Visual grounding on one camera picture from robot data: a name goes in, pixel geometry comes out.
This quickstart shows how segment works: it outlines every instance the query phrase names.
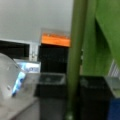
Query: white device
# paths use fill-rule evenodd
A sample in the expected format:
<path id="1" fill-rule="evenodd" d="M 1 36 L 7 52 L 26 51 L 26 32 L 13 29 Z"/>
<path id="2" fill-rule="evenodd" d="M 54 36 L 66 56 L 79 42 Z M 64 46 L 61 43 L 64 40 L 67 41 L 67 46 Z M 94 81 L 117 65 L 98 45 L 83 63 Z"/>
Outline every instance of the white device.
<path id="1" fill-rule="evenodd" d="M 39 80 L 39 74 L 30 74 L 0 53 L 0 120 L 40 120 L 39 100 L 33 96 L 36 84 L 32 84 L 34 79 Z M 21 78 L 30 81 L 21 87 Z M 20 91 L 12 97 L 15 85 Z"/>

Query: white wall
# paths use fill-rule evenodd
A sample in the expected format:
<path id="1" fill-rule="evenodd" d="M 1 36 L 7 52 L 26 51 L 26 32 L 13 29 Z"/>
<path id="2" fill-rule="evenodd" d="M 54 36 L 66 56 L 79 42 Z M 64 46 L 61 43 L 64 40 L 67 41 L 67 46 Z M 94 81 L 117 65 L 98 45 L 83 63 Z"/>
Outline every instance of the white wall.
<path id="1" fill-rule="evenodd" d="M 0 0 L 0 40 L 39 41 L 41 29 L 70 32 L 73 0 Z"/>

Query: white object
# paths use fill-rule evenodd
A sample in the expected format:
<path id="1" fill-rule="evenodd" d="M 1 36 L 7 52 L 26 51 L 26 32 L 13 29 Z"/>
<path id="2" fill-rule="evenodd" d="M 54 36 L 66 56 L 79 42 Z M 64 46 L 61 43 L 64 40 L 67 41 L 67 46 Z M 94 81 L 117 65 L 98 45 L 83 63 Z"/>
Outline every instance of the white object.
<path id="1" fill-rule="evenodd" d="M 0 53 L 0 99 L 12 95 L 12 89 L 21 69 L 8 56 Z"/>

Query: wall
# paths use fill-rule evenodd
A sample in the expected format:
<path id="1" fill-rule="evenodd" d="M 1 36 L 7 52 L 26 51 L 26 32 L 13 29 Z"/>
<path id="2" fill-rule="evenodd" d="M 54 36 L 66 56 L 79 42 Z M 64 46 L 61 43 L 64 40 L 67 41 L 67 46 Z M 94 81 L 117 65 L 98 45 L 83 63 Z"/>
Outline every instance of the wall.
<path id="1" fill-rule="evenodd" d="M 41 29 L 70 32 L 73 0 L 0 0 L 0 40 L 39 41 Z"/>

